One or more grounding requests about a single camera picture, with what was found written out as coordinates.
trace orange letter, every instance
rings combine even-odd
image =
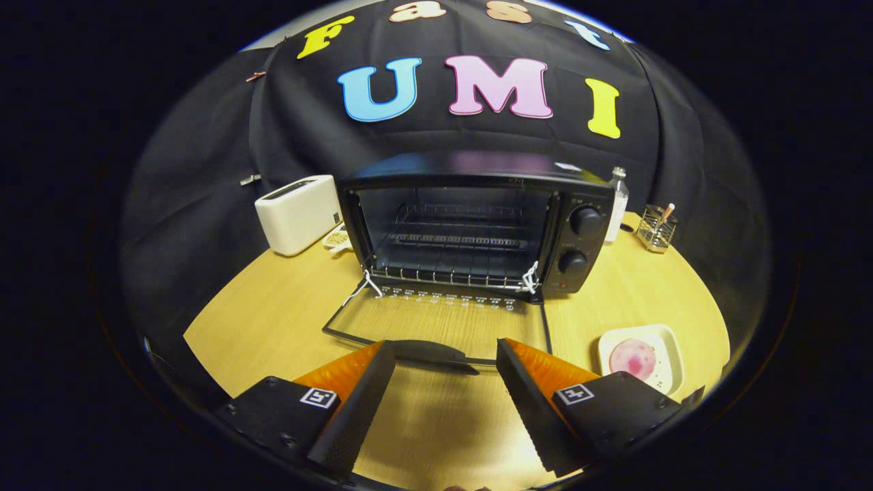
[[[394,9],[396,14],[388,17],[391,22],[406,22],[419,17],[440,17],[445,13],[439,2],[413,2],[401,5]]]
[[[519,24],[527,24],[533,20],[531,16],[525,14],[527,8],[524,5],[509,2],[489,2],[485,6],[488,7],[488,17],[496,18],[497,20],[517,22]]]
[[[297,55],[297,59],[309,56],[318,50],[323,50],[330,45],[328,39],[336,38],[342,30],[343,24],[348,24],[354,20],[353,16],[343,17],[340,20],[335,20],[328,25],[322,25],[320,28],[310,31],[306,34],[306,45],[303,46],[303,51]]]

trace oven door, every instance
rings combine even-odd
[[[542,304],[481,287],[365,278],[322,331],[357,344],[396,341],[401,360],[472,375],[495,365],[500,338],[552,352]]]

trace pink food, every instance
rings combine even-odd
[[[655,350],[638,339],[626,339],[609,355],[609,369],[626,371],[640,380],[649,378],[655,371]]]

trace white string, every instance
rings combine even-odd
[[[359,294],[359,293],[361,292],[361,290],[363,290],[364,287],[365,287],[368,283],[369,283],[370,286],[372,286],[373,289],[375,289],[375,291],[378,293],[378,295],[376,296],[376,298],[381,298],[382,296],[384,296],[384,294],[383,294],[382,291],[379,289],[379,287],[377,287],[376,284],[373,282],[373,280],[370,279],[370,272],[369,272],[369,270],[366,270],[366,269],[364,270],[364,280],[366,280],[366,281],[364,281],[363,283],[361,283],[361,285],[358,287],[358,289],[355,290],[355,292],[354,292],[353,294],[350,294],[350,295],[348,296],[348,298],[346,298],[346,301],[342,302],[342,306],[343,306],[343,307],[345,307],[345,305],[348,303],[348,301],[352,300],[352,297],[354,297],[355,295]]]
[[[516,291],[518,291],[518,292],[527,291],[527,292],[530,292],[532,294],[536,293],[536,291],[533,289],[533,274],[536,272],[537,266],[539,264],[540,264],[539,261],[534,261],[533,266],[531,266],[531,268],[527,270],[527,273],[525,273],[521,276],[521,280],[524,281],[525,285]]]

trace blue letter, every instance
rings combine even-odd
[[[572,20],[565,20],[566,24],[572,25],[576,28],[576,32],[579,32],[579,35],[582,36],[586,41],[591,43],[593,46],[597,46],[602,50],[609,51],[609,46],[603,44],[600,39],[600,34],[591,31],[588,27],[585,27],[583,24],[579,24],[578,22],[573,22]]]
[[[346,102],[346,112],[357,121],[376,122],[395,118],[416,103],[416,66],[422,64],[420,58],[396,59],[387,65],[394,72],[397,95],[381,104],[373,102],[370,93],[370,75],[376,73],[374,66],[364,66],[345,72],[336,80],[342,85],[342,97]]]

